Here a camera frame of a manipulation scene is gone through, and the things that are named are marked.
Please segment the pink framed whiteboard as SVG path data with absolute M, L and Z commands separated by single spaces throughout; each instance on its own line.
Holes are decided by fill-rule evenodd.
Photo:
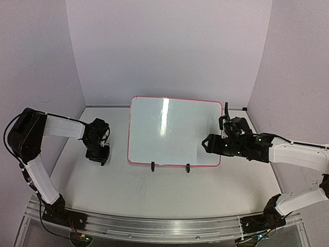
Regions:
M 217 167 L 202 141 L 220 135 L 218 101 L 134 96 L 131 99 L 127 160 L 134 165 Z

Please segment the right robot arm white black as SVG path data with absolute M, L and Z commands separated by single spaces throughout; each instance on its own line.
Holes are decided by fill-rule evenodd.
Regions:
M 286 217 L 301 208 L 328 200 L 328 145 L 288 140 L 276 134 L 255 134 L 245 118 L 219 118 L 224 135 L 209 134 L 202 147 L 207 153 L 244 157 L 262 163 L 285 163 L 322 173 L 321 182 L 297 193 L 277 194 L 269 199 L 263 212 L 240 219 L 246 233 L 273 230 L 284 226 Z

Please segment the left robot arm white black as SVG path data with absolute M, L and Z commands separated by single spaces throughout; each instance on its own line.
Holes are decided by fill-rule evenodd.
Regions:
M 106 143 L 110 136 L 109 124 L 96 118 L 91 123 L 56 114 L 26 108 L 7 125 L 3 142 L 7 151 L 19 162 L 28 186 L 36 193 L 45 209 L 41 219 L 73 230 L 83 230 L 87 215 L 66 209 L 64 197 L 58 192 L 41 158 L 45 136 L 74 138 L 86 147 L 85 157 L 105 165 L 110 154 Z

